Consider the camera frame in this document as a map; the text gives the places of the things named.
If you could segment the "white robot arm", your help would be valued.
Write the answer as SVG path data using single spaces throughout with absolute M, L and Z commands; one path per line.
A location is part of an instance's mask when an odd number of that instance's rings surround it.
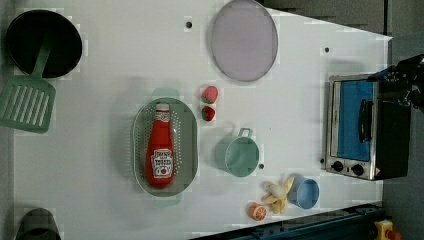
M 403 107 L 423 108 L 423 55 L 419 54 L 398 62 L 367 78 L 377 82 L 377 99 Z

